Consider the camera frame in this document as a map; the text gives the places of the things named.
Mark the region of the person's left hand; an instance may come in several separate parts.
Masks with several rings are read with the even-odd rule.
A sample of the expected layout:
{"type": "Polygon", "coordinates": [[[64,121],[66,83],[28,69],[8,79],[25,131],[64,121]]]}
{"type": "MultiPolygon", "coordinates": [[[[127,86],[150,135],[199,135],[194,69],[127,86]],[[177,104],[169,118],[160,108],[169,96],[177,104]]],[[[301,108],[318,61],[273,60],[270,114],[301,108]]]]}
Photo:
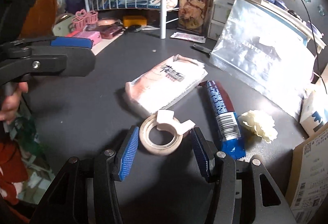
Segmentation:
{"type": "Polygon", "coordinates": [[[3,101],[1,107],[1,121],[5,121],[10,124],[16,118],[16,112],[20,105],[21,96],[23,93],[28,92],[27,82],[19,83],[16,87],[15,92],[11,96],[7,96],[3,101]]]}

